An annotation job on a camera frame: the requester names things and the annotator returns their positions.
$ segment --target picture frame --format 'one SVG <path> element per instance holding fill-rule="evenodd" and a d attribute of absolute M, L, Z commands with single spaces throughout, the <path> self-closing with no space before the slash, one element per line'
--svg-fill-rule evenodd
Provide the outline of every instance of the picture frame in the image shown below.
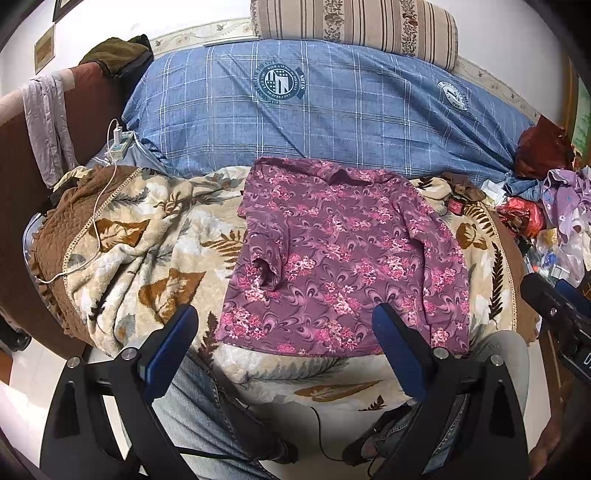
<path fill-rule="evenodd" d="M 47 65 L 55 56 L 55 25 L 52 25 L 43 36 L 35 43 L 35 75 L 37 75 L 45 65 Z"/>
<path fill-rule="evenodd" d="M 591 95 L 568 57 L 564 61 L 562 126 L 581 154 L 576 167 L 591 165 Z"/>
<path fill-rule="evenodd" d="M 53 9 L 53 21 L 57 22 L 64 18 L 76 5 L 82 0 L 56 0 L 56 6 Z"/>

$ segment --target tile floor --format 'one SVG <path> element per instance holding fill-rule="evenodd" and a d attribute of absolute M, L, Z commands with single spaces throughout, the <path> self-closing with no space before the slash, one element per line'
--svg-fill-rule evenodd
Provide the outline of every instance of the tile floor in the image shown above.
<path fill-rule="evenodd" d="M 100 352 L 91 361 L 101 361 Z M 539 344 L 530 346 L 530 392 L 525 409 L 525 429 L 528 445 L 532 448 L 550 418 L 548 391 Z M 43 428 L 47 410 L 65 361 L 33 341 L 24 351 L 14 354 L 10 387 L 0 383 L 0 425 L 11 443 L 38 465 Z M 106 398 L 106 406 L 119 447 L 128 450 L 113 398 Z M 265 467 L 283 480 L 358 480 L 367 478 L 367 465 L 351 468 L 322 456 L 318 448 L 318 427 L 314 413 L 305 406 L 265 405 L 255 409 L 257 415 L 272 421 L 284 437 L 300 449 L 300 461 L 295 465 L 264 462 Z M 323 446 L 326 453 L 339 458 L 345 445 L 354 440 L 368 426 L 372 414 L 343 412 L 330 407 L 318 408 L 322 418 Z"/>

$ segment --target white charging cable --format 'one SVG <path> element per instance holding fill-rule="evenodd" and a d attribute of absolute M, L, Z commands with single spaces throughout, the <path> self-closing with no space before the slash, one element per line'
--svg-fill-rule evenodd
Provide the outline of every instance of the white charging cable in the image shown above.
<path fill-rule="evenodd" d="M 111 125 L 113 125 L 113 122 L 116 123 L 115 129 L 120 128 L 119 127 L 119 121 L 116 118 L 114 118 L 113 120 L 111 120 L 111 122 L 109 123 L 109 126 L 107 127 L 107 156 L 110 157 L 110 159 L 111 159 L 111 165 L 113 165 L 115 168 L 113 168 L 113 175 L 111 175 L 111 179 L 109 180 L 109 183 L 107 183 L 107 185 L 105 185 L 105 188 L 103 188 L 101 190 L 101 192 L 99 193 L 99 195 L 98 195 L 98 197 L 96 198 L 96 201 L 95 201 L 95 207 L 92 209 L 92 223 L 93 223 L 93 226 L 95 228 L 96 243 L 97 243 L 96 252 L 92 256 L 92 258 L 89 258 L 82 265 L 79 265 L 76 268 L 72 268 L 71 270 L 59 272 L 51 280 L 42 280 L 39 277 L 36 277 L 36 279 L 37 279 L 37 281 L 39 283 L 43 283 L 44 285 L 49 285 L 50 283 L 53 283 L 54 281 L 56 281 L 60 277 L 64 277 L 65 275 L 70 275 L 71 273 L 74 273 L 74 272 L 77 272 L 79 270 L 82 270 L 83 268 L 86 268 L 86 266 L 90 262 L 92 262 L 98 256 L 98 254 L 100 254 L 100 235 L 99 235 L 99 230 L 96 227 L 96 209 L 99 206 L 99 200 L 100 200 L 100 198 L 103 196 L 104 192 L 106 192 L 106 189 L 109 188 L 109 185 L 111 185 L 111 183 L 113 182 L 113 179 L 115 178 L 115 173 L 117 172 L 117 162 L 113 158 L 113 154 L 111 153 L 111 148 L 109 148 L 109 133 L 111 131 Z"/>

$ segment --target brown sofa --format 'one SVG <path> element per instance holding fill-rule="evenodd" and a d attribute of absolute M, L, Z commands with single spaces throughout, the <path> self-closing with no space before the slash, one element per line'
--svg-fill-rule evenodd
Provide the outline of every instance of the brown sofa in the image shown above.
<path fill-rule="evenodd" d="M 106 127 L 121 118 L 122 95 L 97 63 L 64 71 L 66 114 L 80 164 L 105 144 Z M 33 286 L 22 254 L 22 234 L 32 215 L 47 203 L 45 187 L 29 142 L 20 91 L 0 98 L 0 313 L 63 358 L 80 355 L 86 344 L 64 335 Z"/>

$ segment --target shirt sleeve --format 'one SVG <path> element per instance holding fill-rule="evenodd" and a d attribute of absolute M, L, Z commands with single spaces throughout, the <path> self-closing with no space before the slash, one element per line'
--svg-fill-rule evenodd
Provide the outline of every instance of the shirt sleeve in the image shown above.
<path fill-rule="evenodd" d="M 431 330 L 431 347 L 451 353 L 469 350 L 469 290 L 462 249 L 441 217 L 414 186 L 402 185 L 392 198 L 408 234 L 423 244 L 423 306 Z"/>
<path fill-rule="evenodd" d="M 263 190 L 255 188 L 256 182 L 252 187 L 244 191 L 238 209 L 238 215 L 246 218 L 248 228 L 247 249 L 242 252 L 247 256 L 244 263 L 259 269 L 260 287 L 270 291 L 283 279 L 289 245 L 288 227 L 282 211 L 266 206 L 266 200 L 260 194 Z"/>

